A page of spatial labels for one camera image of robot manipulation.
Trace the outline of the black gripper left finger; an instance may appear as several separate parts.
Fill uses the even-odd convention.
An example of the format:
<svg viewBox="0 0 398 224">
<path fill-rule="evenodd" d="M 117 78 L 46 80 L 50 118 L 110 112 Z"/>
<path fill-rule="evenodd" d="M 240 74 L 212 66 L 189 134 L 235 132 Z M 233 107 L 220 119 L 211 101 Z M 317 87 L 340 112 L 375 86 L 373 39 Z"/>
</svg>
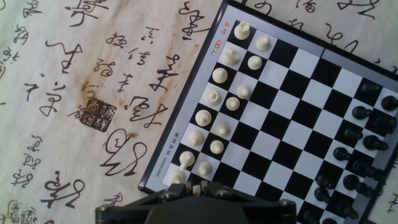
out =
<svg viewBox="0 0 398 224">
<path fill-rule="evenodd" d="M 187 196 L 186 184 L 171 184 L 167 189 L 124 206 L 100 205 L 95 209 L 95 224 L 145 223 L 153 208 Z"/>
</svg>

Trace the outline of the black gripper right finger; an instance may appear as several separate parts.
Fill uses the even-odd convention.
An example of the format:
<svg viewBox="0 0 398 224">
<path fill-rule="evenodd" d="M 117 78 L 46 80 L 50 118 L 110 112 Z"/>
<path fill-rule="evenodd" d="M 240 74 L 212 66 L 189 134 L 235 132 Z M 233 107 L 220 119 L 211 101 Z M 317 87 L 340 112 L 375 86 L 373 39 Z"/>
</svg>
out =
<svg viewBox="0 0 398 224">
<path fill-rule="evenodd" d="M 201 196 L 214 198 L 206 205 L 214 215 L 231 219 L 231 223 L 296 224 L 296 203 L 289 199 L 268 202 L 248 195 L 219 182 L 202 181 Z"/>
</svg>

